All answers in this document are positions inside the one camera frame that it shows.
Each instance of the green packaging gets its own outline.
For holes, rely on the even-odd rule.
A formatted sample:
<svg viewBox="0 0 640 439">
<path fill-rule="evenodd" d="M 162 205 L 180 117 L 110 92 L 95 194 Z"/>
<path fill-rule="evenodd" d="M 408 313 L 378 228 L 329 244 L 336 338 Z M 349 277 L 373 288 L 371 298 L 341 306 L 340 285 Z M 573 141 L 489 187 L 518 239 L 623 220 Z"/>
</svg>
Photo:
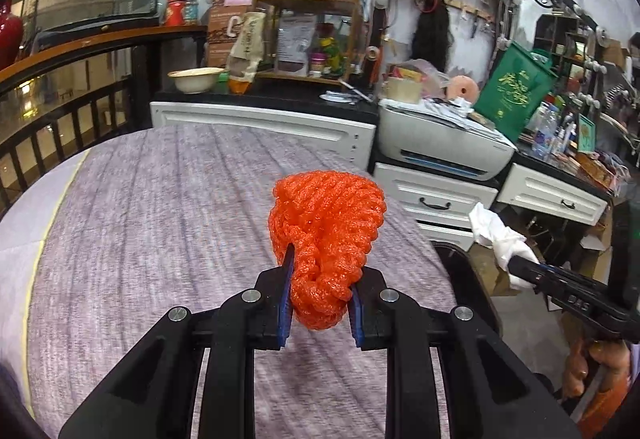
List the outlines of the green packaging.
<svg viewBox="0 0 640 439">
<path fill-rule="evenodd" d="M 557 76 L 512 42 L 480 94 L 474 109 L 516 142 Z"/>
</svg>

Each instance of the black countertop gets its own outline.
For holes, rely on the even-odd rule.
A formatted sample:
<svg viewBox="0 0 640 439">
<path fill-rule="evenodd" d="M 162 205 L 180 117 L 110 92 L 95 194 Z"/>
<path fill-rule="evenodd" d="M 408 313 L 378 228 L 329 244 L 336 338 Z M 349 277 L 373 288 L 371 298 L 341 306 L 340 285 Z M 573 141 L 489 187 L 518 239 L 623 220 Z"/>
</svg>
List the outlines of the black countertop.
<svg viewBox="0 0 640 439">
<path fill-rule="evenodd" d="M 245 94 L 231 94 L 226 83 L 219 83 L 210 92 L 183 94 L 177 89 L 157 92 L 152 101 L 234 104 L 255 108 L 271 108 L 287 112 L 324 115 L 378 125 L 378 107 L 364 100 L 355 104 L 336 103 L 320 98 L 326 85 L 286 80 L 258 80 Z"/>
<path fill-rule="evenodd" d="M 254 108 L 270 108 L 272 110 L 284 110 L 287 112 L 302 112 L 303 114 L 324 115 L 337 119 L 347 119 L 361 123 L 378 125 L 380 116 L 378 107 L 366 101 L 359 101 L 356 104 L 336 103 L 321 99 L 320 94 L 328 87 L 316 83 L 292 82 L 286 80 L 257 80 L 245 94 L 231 94 L 226 83 L 219 83 L 210 92 L 201 94 L 183 94 L 176 88 L 157 92 L 152 101 L 173 101 L 173 102 L 193 102 L 211 104 L 234 104 L 239 106 L 252 106 Z M 487 186 L 489 188 L 500 189 L 511 169 L 511 164 L 531 168 L 545 175 L 563 181 L 564 183 L 580 188 L 594 197 L 603 200 L 610 200 L 612 195 L 602 187 L 594 183 L 590 177 L 583 172 L 572 174 L 562 168 L 561 163 L 554 158 L 542 161 L 535 157 L 530 147 L 517 143 L 518 151 L 514 152 L 511 163 L 507 165 L 494 179 L 488 181 L 478 181 L 469 178 L 447 174 L 439 170 L 426 170 L 423 167 L 399 162 L 384 156 L 378 149 L 377 139 L 374 142 L 369 172 L 373 173 L 374 164 L 381 162 L 418 171 L 428 171 L 436 175 L 442 175 L 451 179 L 471 182 Z"/>
</svg>

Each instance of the metal bolt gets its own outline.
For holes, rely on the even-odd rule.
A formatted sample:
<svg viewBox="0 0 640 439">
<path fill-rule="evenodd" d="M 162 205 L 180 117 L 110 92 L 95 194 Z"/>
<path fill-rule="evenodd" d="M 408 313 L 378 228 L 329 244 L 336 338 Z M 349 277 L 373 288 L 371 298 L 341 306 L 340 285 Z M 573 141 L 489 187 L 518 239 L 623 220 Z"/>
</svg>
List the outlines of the metal bolt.
<svg viewBox="0 0 640 439">
<path fill-rule="evenodd" d="M 456 310 L 453 311 L 453 314 L 456 315 L 458 320 L 462 320 L 463 322 L 468 322 L 471 318 L 474 317 L 474 312 L 469 307 L 464 307 L 461 305 L 460 307 L 456 307 Z"/>
<path fill-rule="evenodd" d="M 257 302 L 260 299 L 260 291 L 257 289 L 247 289 L 244 293 L 242 293 L 242 300 L 247 303 Z"/>
<path fill-rule="evenodd" d="M 187 317 L 187 309 L 184 307 L 174 307 L 169 311 L 169 320 L 172 322 L 179 322 Z"/>
<path fill-rule="evenodd" d="M 400 295 L 395 289 L 383 289 L 380 291 L 380 298 L 385 302 L 397 302 Z"/>
</svg>

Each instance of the white drawer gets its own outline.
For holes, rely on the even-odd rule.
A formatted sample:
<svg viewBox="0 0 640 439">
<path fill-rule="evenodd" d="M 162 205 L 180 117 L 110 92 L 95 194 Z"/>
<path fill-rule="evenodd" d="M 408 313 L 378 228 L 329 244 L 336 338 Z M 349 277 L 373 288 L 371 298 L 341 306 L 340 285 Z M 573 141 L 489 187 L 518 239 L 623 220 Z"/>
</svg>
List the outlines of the white drawer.
<svg viewBox="0 0 640 439">
<path fill-rule="evenodd" d="M 363 170 L 369 165 L 369 155 L 376 133 L 375 125 L 326 117 L 255 108 L 232 104 L 151 102 L 154 127 L 183 123 L 210 123 L 250 126 L 303 137 L 321 148 L 337 151 Z"/>
<path fill-rule="evenodd" d="M 430 241 L 449 242 L 469 251 L 474 243 L 474 234 L 470 231 L 461 231 L 460 229 L 439 228 L 438 226 L 428 226 L 418 224 L 420 231 L 423 232 Z"/>
<path fill-rule="evenodd" d="M 500 202 L 594 226 L 607 201 L 530 168 L 514 164 Z"/>
<path fill-rule="evenodd" d="M 471 228 L 469 212 L 476 203 L 489 209 L 498 194 L 494 188 L 380 163 L 373 175 L 414 218 L 457 228 Z"/>
</svg>

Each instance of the yellow stripe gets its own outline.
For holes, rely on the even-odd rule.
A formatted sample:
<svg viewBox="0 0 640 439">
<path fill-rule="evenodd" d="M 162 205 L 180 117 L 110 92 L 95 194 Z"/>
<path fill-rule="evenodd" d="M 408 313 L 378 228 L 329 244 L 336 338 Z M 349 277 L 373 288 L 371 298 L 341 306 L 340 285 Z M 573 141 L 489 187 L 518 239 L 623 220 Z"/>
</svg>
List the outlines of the yellow stripe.
<svg viewBox="0 0 640 439">
<path fill-rule="evenodd" d="M 38 255 L 36 256 L 36 260 L 33 262 L 33 272 L 31 273 L 31 279 L 29 280 L 29 285 L 27 288 L 27 297 L 24 304 L 24 320 L 22 321 L 22 379 L 24 380 L 24 386 L 22 387 L 22 393 L 24 394 L 24 406 L 27 408 L 32 417 L 33 407 L 31 406 L 31 388 L 29 386 L 29 373 L 27 370 L 27 325 L 29 322 L 29 309 L 31 307 L 31 294 L 33 293 L 33 284 L 36 279 L 36 273 L 38 271 L 38 264 L 40 263 L 40 257 L 42 256 L 42 250 L 44 249 L 44 243 L 47 241 L 47 236 L 49 235 L 49 231 L 51 230 L 51 226 L 53 226 L 53 221 L 58 214 L 58 210 L 60 209 L 60 204 L 62 204 L 62 200 L 65 198 L 66 191 L 71 186 L 72 181 L 76 178 L 76 174 L 80 169 L 80 166 L 86 159 L 87 155 L 89 155 L 89 151 L 85 152 L 82 155 L 82 158 L 76 165 L 76 169 L 71 174 L 71 177 L 66 182 L 65 189 L 60 194 L 60 198 L 56 203 L 56 207 L 53 209 L 53 213 L 51 214 L 51 220 L 47 225 L 47 229 L 44 232 L 43 238 L 40 241 L 40 247 L 38 248 Z"/>
</svg>

